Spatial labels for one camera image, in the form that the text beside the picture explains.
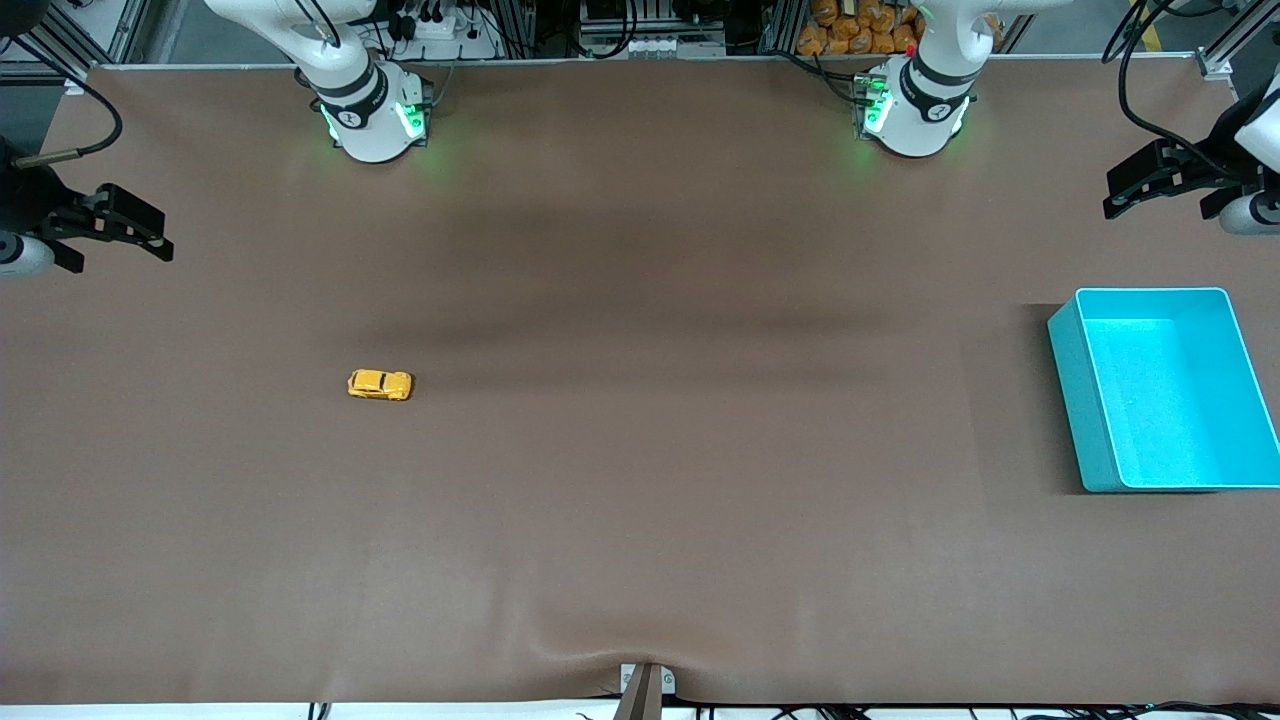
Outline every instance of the cyan plastic bin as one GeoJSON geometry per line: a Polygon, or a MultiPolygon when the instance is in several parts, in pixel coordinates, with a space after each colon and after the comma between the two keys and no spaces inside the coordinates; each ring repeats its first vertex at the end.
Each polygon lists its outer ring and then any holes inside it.
{"type": "Polygon", "coordinates": [[[1222,288],[1082,288],[1048,333],[1089,491],[1280,487],[1280,445],[1222,288]]]}

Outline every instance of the yellow toy car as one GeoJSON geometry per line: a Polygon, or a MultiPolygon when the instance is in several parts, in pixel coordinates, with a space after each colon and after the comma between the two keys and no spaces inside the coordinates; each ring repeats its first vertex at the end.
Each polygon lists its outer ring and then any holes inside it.
{"type": "Polygon", "coordinates": [[[347,395],[376,397],[380,400],[408,400],[413,392],[413,375],[384,373],[381,370],[356,370],[347,380],[347,395]]]}

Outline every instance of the brown mat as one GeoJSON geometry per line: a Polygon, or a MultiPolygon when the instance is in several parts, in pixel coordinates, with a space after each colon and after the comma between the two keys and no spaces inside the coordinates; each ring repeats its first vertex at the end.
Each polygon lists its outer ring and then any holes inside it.
{"type": "MultiPolygon", "coordinates": [[[[0,700],[1280,700],[1280,495],[1080,492],[1044,319],[1280,243],[1106,223],[1115,68],[993,63],[945,155],[781,63],[460,70],[362,167],[285,72],[99,72],[169,214],[0,286],[0,700]],[[404,369],[402,405],[344,395],[404,369]]],[[[1199,137],[1190,60],[1138,108],[1199,137]]],[[[99,137],[63,102],[50,146],[99,137]]]]}

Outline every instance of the green led light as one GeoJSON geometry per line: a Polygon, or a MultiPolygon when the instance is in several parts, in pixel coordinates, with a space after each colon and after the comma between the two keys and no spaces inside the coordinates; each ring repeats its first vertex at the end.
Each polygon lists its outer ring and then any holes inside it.
{"type": "Polygon", "coordinates": [[[964,124],[964,111],[969,108],[969,99],[965,97],[960,108],[956,109],[956,122],[951,126],[951,135],[960,132],[960,127],[964,124]]]}
{"type": "Polygon", "coordinates": [[[320,114],[324,117],[325,124],[329,126],[329,137],[332,137],[334,142],[338,142],[338,128],[333,127],[333,118],[329,117],[329,110],[325,109],[324,105],[320,105],[320,114]]]}
{"type": "Polygon", "coordinates": [[[863,124],[867,132],[879,132],[884,127],[884,118],[893,109],[892,100],[893,94],[886,90],[879,100],[872,102],[872,106],[867,109],[867,122],[863,124]]]}
{"type": "Polygon", "coordinates": [[[410,137],[417,138],[417,137],[422,136],[422,111],[421,110],[419,110],[417,108],[413,108],[412,105],[410,105],[408,108],[406,108],[404,105],[397,102],[396,104],[396,114],[399,117],[401,124],[404,126],[404,132],[410,137]]]}

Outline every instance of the cable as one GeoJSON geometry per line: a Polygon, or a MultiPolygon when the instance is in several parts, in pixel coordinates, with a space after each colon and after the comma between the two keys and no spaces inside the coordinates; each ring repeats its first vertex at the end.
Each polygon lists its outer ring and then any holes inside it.
{"type": "Polygon", "coordinates": [[[1166,8],[1165,12],[1169,13],[1170,15],[1174,15],[1175,18],[1204,18],[1212,15],[1213,13],[1221,13],[1225,9],[1226,9],[1225,5],[1212,5],[1210,8],[1204,8],[1203,10],[1196,13],[1188,13],[1187,10],[1174,9],[1174,8],[1166,8]]]}
{"type": "Polygon", "coordinates": [[[307,6],[302,4],[302,0],[293,0],[293,4],[297,5],[300,10],[302,10],[302,14],[307,17],[308,23],[316,24],[315,17],[312,17],[311,12],[307,10],[307,6]]]}
{"type": "Polygon", "coordinates": [[[804,72],[806,72],[806,73],[809,73],[809,74],[812,74],[814,77],[827,76],[827,77],[829,77],[832,79],[845,79],[845,81],[850,81],[850,82],[852,82],[852,79],[854,79],[854,76],[849,74],[849,73],[832,73],[832,72],[823,70],[820,67],[810,65],[809,63],[805,63],[803,59],[800,59],[799,55],[795,55],[792,53],[787,53],[786,50],[765,50],[764,54],[765,55],[777,55],[778,58],[786,58],[787,60],[791,60],[791,64],[796,65],[801,70],[804,70],[804,72]]]}
{"type": "Polygon", "coordinates": [[[851,95],[847,95],[845,91],[836,87],[835,81],[832,81],[827,70],[823,69],[822,60],[819,60],[817,55],[813,56],[813,64],[818,68],[818,72],[822,74],[822,82],[827,83],[827,88],[831,90],[833,94],[836,94],[836,97],[840,97],[841,100],[849,102],[850,105],[858,105],[858,100],[855,100],[851,95]]]}
{"type": "Polygon", "coordinates": [[[32,163],[32,161],[36,161],[36,160],[42,160],[42,161],[37,161],[35,164],[27,164],[26,167],[49,165],[49,164],[52,164],[52,163],[60,163],[63,160],[72,160],[74,158],[83,158],[84,155],[90,155],[90,154],[93,154],[93,152],[99,152],[101,150],[106,150],[113,143],[115,143],[116,140],[120,138],[120,133],[124,132],[124,120],[120,118],[120,113],[119,113],[119,110],[115,109],[115,105],[111,105],[110,100],[108,100],[106,97],[102,97],[102,94],[99,92],[99,91],[96,91],[96,90],[93,90],[92,87],[90,87],[90,85],[87,82],[82,81],[81,78],[78,78],[74,74],[69,73],[68,70],[63,69],[63,67],[60,64],[58,64],[58,63],[54,63],[52,59],[46,58],[46,56],[41,55],[40,53],[36,53],[36,49],[32,47],[31,45],[27,45],[26,40],[23,40],[20,37],[14,37],[13,42],[17,44],[18,47],[22,47],[23,50],[26,50],[27,53],[29,53],[32,56],[35,56],[36,59],[38,59],[41,63],[44,63],[45,65],[47,65],[49,69],[51,69],[55,73],[63,76],[63,78],[65,78],[65,79],[68,79],[68,81],[78,85],[79,88],[83,90],[86,95],[88,95],[93,100],[97,100],[99,102],[101,102],[102,106],[106,108],[106,111],[111,114],[111,132],[108,133],[108,136],[104,137],[102,140],[100,140],[100,141],[97,141],[97,142],[95,142],[92,145],[86,145],[83,147],[76,147],[76,149],[69,150],[69,151],[49,152],[49,154],[45,154],[45,155],[37,155],[36,158],[26,158],[24,160],[27,160],[27,163],[32,163]]]}
{"type": "Polygon", "coordinates": [[[390,59],[387,50],[387,41],[383,40],[383,28],[378,23],[374,23],[374,32],[378,33],[378,50],[383,54],[383,58],[390,59]]]}
{"type": "Polygon", "coordinates": [[[440,102],[444,102],[444,94],[449,90],[449,82],[453,81],[453,70],[458,69],[458,61],[453,60],[449,64],[449,74],[444,76],[444,83],[440,85],[440,94],[431,97],[431,108],[436,108],[440,102]]]}
{"type": "Polygon", "coordinates": [[[564,0],[564,4],[561,5],[561,26],[563,26],[564,40],[568,42],[568,46],[572,47],[579,55],[585,55],[585,56],[595,59],[595,60],[608,60],[609,58],[617,56],[623,50],[626,50],[627,47],[631,46],[631,41],[635,40],[636,32],[639,32],[639,29],[640,29],[640,12],[639,12],[639,8],[636,6],[636,0],[627,0],[628,6],[631,8],[631,31],[630,31],[630,35],[627,32],[627,17],[626,17],[626,12],[623,10],[623,13],[622,13],[622,37],[618,40],[618,45],[613,50],[609,50],[608,53],[605,53],[604,55],[596,55],[596,54],[591,53],[590,50],[586,50],[573,37],[573,32],[570,29],[570,28],[572,28],[573,23],[566,22],[566,19],[568,18],[568,10],[570,10],[570,5],[572,4],[572,1],[573,0],[564,0]]]}
{"type": "Polygon", "coordinates": [[[315,6],[316,12],[320,13],[320,17],[324,18],[324,24],[329,26],[329,32],[333,33],[333,46],[342,47],[342,38],[338,37],[338,28],[333,27],[333,20],[329,19],[329,13],[325,13],[324,8],[320,6],[320,0],[311,0],[311,4],[315,6]]]}
{"type": "MultiPolygon", "coordinates": [[[[1137,23],[1137,26],[1130,28],[1126,44],[1124,46],[1124,53],[1120,56],[1120,73],[1119,73],[1120,77],[1116,82],[1116,94],[1120,100],[1120,111],[1124,113],[1124,117],[1128,118],[1130,123],[1140,127],[1142,129],[1152,135],[1167,140],[1169,142],[1171,142],[1178,147],[1181,147],[1187,152],[1190,152],[1220,176],[1242,179],[1238,177],[1235,172],[1229,170],[1222,164],[1210,158],[1203,150],[1197,147],[1185,137],[1142,118],[1140,115],[1138,115],[1138,113],[1133,110],[1133,108],[1129,106],[1129,61],[1133,59],[1133,51],[1134,49],[1137,49],[1138,42],[1142,41],[1142,35],[1147,32],[1147,28],[1149,28],[1156,22],[1156,18],[1158,18],[1161,13],[1164,13],[1172,1],[1174,0],[1158,0],[1155,9],[1151,10],[1142,22],[1137,23]]],[[[1107,44],[1107,50],[1103,53],[1102,58],[1103,63],[1115,59],[1115,56],[1111,55],[1114,41],[1119,37],[1120,33],[1124,32],[1124,27],[1126,24],[1132,24],[1133,19],[1138,18],[1142,10],[1146,10],[1146,5],[1147,5],[1146,0],[1138,0],[1138,3],[1135,3],[1133,8],[1129,9],[1129,13],[1125,14],[1125,19],[1121,20],[1120,26],[1116,28],[1116,32],[1112,33],[1111,36],[1111,42],[1107,44]]]]}
{"type": "Polygon", "coordinates": [[[471,13],[470,13],[471,24],[476,24],[476,19],[475,19],[475,13],[476,12],[479,12],[480,17],[484,18],[484,24],[492,27],[494,29],[494,32],[497,32],[503,40],[507,41],[508,45],[515,45],[516,47],[520,47],[520,56],[521,58],[527,58],[529,55],[526,54],[526,51],[529,51],[529,50],[532,50],[535,53],[538,51],[538,47],[535,45],[525,45],[524,42],[518,41],[518,40],[513,40],[511,36],[508,36],[506,32],[503,32],[502,28],[498,27],[498,24],[495,22],[493,22],[493,19],[490,19],[488,14],[485,14],[485,12],[484,12],[483,8],[477,8],[476,6],[475,0],[471,0],[471,13]]]}

